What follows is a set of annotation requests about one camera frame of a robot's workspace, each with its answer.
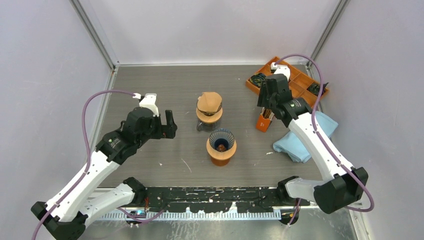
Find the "blue glass dripper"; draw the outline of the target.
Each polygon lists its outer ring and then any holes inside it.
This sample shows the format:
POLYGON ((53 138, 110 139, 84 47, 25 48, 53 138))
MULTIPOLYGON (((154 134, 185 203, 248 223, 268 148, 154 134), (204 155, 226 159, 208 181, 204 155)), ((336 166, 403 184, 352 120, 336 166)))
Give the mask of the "blue glass dripper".
POLYGON ((211 132, 209 135, 209 145, 213 150, 218 152, 226 152, 236 144, 233 133, 225 128, 219 128, 211 132))

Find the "amber glass carafe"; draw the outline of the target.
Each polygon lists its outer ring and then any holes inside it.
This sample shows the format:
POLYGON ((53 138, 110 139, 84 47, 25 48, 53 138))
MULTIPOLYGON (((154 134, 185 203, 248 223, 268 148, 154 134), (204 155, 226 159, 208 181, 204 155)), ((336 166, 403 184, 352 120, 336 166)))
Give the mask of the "amber glass carafe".
POLYGON ((228 159, 216 159, 216 158, 211 157, 210 160, 214 165, 216 165, 218 167, 223 167, 223 166, 227 165, 230 162, 231 159, 230 158, 228 158, 228 159))

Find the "brown paper coffee filter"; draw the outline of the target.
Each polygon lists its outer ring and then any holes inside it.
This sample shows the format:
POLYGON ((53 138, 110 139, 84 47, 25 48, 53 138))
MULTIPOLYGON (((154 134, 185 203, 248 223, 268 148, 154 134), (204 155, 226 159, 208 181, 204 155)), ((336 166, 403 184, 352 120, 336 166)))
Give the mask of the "brown paper coffee filter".
POLYGON ((197 100, 196 107, 202 111, 212 112, 222 106, 222 97, 217 92, 203 92, 197 100))

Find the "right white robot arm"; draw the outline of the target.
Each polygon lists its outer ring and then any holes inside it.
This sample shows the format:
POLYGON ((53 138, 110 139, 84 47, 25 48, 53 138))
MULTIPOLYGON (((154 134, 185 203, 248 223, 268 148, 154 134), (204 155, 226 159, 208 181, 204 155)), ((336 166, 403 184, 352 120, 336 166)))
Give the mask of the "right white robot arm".
POLYGON ((318 124, 315 111, 301 97, 294 98, 284 74, 267 76, 261 84, 257 105, 270 109, 285 127, 294 133, 314 160, 322 180, 307 180, 292 176, 278 184, 277 198, 283 205, 291 205, 296 199, 316 203, 326 214, 341 208, 354 210, 350 205, 359 201, 363 194, 370 206, 374 199, 366 188, 369 175, 364 167, 354 167, 329 140, 318 124))

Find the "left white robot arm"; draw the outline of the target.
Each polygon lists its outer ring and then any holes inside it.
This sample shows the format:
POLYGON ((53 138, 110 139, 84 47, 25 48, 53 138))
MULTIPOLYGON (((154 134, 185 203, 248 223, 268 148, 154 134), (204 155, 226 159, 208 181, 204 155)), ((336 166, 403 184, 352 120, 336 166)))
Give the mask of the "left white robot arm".
POLYGON ((161 116, 148 107, 136 107, 120 127, 103 136, 90 159, 73 179, 47 202, 37 201, 31 212, 56 240, 77 240, 86 228, 113 209, 145 203, 146 187, 134 177, 92 200, 89 196, 103 180, 135 155, 150 139, 173 139, 178 129, 173 112, 161 116))

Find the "grey glass coffee server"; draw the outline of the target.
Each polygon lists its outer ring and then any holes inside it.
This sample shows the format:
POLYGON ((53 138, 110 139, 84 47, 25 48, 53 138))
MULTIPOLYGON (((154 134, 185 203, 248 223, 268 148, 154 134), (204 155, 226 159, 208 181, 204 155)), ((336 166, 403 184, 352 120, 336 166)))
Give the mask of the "grey glass coffee server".
POLYGON ((218 119, 215 122, 204 122, 200 118, 197 119, 196 130, 198 132, 213 132, 220 128, 221 120, 218 119))

